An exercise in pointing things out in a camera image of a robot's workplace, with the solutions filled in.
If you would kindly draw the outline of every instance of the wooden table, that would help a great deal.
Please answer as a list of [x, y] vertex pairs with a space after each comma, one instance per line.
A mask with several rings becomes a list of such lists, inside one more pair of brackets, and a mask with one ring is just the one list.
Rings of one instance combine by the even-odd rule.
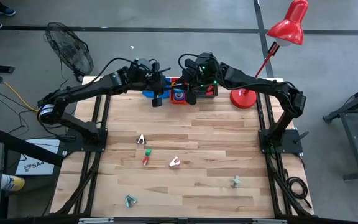
[[[84, 82], [92, 78], [85, 77]], [[101, 157], [92, 216], [273, 217], [265, 157], [257, 138], [256, 105], [248, 110], [236, 108], [229, 93], [219, 88], [218, 97], [198, 99], [194, 106], [165, 100], [158, 108], [138, 91], [113, 96], [108, 145]], [[78, 102], [75, 116], [90, 121], [94, 100]], [[271, 100], [277, 120], [282, 109], [276, 98]], [[136, 144], [141, 134], [147, 139], [145, 146]], [[147, 148], [152, 153], [143, 166]], [[181, 160], [180, 168], [170, 169], [168, 164], [175, 156]], [[282, 157], [289, 175], [306, 182], [299, 158]], [[76, 189], [83, 158], [83, 152], [75, 152], [64, 160], [51, 212], [61, 208]], [[241, 184], [233, 189], [230, 184], [235, 175]], [[135, 196], [138, 203], [127, 208], [126, 195]], [[281, 190], [278, 197], [284, 211]], [[304, 201], [300, 203], [307, 208]]]

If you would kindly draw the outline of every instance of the lamp base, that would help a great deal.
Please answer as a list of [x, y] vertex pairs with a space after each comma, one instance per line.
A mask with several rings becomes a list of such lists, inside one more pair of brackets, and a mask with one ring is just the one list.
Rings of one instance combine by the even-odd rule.
[[248, 91], [244, 94], [246, 89], [232, 90], [230, 92], [230, 100], [234, 106], [242, 109], [250, 108], [256, 102], [256, 92]]

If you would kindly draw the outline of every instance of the concrete floor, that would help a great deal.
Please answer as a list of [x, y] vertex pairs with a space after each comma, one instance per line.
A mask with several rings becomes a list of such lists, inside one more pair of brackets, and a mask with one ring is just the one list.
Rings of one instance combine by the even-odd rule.
[[[4, 25], [10, 26], [45, 26], [60, 21], [68, 26], [88, 27], [260, 28], [253, 0], [3, 2], [17, 11], [14, 17], [0, 16]], [[259, 3], [264, 27], [268, 29], [282, 19], [290, 1], [260, 0]], [[358, 0], [310, 0], [303, 28], [358, 30]], [[166, 73], [168, 76], [180, 73], [177, 58], [186, 52], [214, 52], [218, 60], [247, 74], [254, 74], [263, 60], [256, 33], [77, 32], [77, 35], [89, 45], [95, 64], [92, 75], [114, 57], [156, 58], [163, 67], [172, 67]], [[268, 37], [268, 46], [272, 42]], [[59, 59], [44, 42], [43, 32], [0, 30], [0, 64], [16, 67], [14, 74], [5, 75], [4, 79], [32, 105], [63, 81]], [[122, 65], [114, 64], [108, 71]], [[333, 121], [328, 125], [321, 119], [358, 90], [358, 35], [306, 35], [304, 45], [280, 48], [272, 59], [272, 67], [271, 75], [291, 81], [307, 97], [305, 112], [295, 124], [300, 131], [310, 132], [302, 143], [315, 213], [324, 218], [358, 221], [358, 181], [346, 184], [342, 181], [344, 174], [358, 171], [355, 159], [342, 124]], [[68, 85], [76, 85], [66, 66], [63, 75], [70, 79]], [[0, 86], [0, 92], [14, 97], [5, 86]], [[16, 111], [22, 111], [8, 103]], [[24, 119], [30, 131], [21, 138], [49, 135], [33, 114], [25, 114]], [[0, 104], [0, 129], [10, 131], [18, 125], [17, 115]], [[45, 187], [13, 197], [10, 216], [40, 215], [51, 192], [52, 187]]]

